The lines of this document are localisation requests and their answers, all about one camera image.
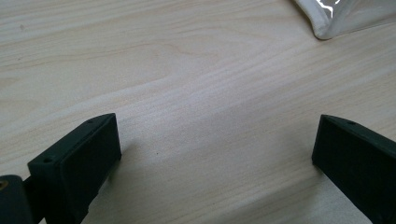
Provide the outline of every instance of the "screw hole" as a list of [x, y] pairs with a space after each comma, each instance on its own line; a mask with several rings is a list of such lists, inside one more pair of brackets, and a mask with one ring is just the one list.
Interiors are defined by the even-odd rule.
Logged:
[[52, 158], [46, 158], [46, 159], [43, 160], [43, 162], [44, 162], [44, 163], [52, 162]]
[[8, 185], [8, 181], [0, 180], [0, 190], [5, 189]]

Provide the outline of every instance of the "transparent plastic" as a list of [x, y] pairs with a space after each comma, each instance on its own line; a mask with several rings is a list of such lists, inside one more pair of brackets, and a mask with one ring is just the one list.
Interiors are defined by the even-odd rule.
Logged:
[[396, 21], [396, 0], [296, 0], [315, 36], [330, 39]]

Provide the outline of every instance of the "wood grain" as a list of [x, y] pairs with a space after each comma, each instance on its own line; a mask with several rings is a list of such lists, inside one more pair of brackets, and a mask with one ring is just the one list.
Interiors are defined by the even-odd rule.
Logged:
[[395, 41], [319, 41], [287, 0], [0, 1], [1, 175], [116, 112], [85, 224], [370, 223], [310, 155], [320, 114], [396, 140]]

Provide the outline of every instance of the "light wood surface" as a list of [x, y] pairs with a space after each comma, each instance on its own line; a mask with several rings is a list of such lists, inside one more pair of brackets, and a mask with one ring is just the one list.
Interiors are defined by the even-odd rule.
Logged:
[[395, 28], [319, 41], [287, 0], [0, 1], [0, 175], [115, 112], [85, 224], [370, 223], [310, 156], [320, 114], [396, 140]]

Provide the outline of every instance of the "black plastic part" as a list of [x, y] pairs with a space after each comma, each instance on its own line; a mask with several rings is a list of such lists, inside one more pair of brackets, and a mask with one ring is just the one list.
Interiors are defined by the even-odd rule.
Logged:
[[0, 224], [79, 224], [121, 158], [115, 114], [89, 119], [28, 163], [0, 176]]
[[322, 115], [312, 161], [374, 224], [396, 223], [395, 142]]
[[115, 114], [90, 119], [28, 163], [48, 224], [78, 224], [121, 158]]
[[0, 176], [0, 223], [34, 224], [22, 179], [17, 175]]

